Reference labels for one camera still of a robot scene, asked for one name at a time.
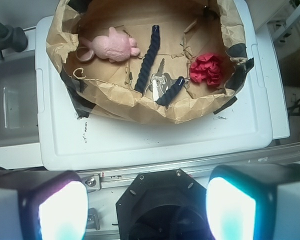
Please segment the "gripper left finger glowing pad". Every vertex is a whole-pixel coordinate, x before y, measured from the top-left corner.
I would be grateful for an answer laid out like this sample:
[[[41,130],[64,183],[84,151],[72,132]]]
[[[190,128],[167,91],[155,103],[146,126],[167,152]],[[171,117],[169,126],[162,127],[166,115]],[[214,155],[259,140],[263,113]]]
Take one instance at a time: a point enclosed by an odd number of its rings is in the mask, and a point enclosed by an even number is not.
[[[74,171],[27,171],[18,190],[25,240],[81,240],[86,232],[88,193]]]

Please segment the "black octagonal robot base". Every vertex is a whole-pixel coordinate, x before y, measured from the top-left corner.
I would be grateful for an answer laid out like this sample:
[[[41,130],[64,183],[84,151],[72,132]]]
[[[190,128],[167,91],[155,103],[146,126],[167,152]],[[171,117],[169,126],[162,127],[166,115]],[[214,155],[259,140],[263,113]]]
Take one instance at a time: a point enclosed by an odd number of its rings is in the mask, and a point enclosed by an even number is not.
[[[140,173],[115,204],[122,240],[212,240],[206,188],[181,169]]]

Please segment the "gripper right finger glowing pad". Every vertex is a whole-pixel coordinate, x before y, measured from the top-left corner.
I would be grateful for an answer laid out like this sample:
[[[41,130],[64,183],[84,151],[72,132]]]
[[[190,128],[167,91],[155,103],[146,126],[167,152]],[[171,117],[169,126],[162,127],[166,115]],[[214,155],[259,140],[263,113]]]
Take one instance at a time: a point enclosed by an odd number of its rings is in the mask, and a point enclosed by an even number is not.
[[[300,163],[219,165],[205,203],[217,240],[300,240]]]

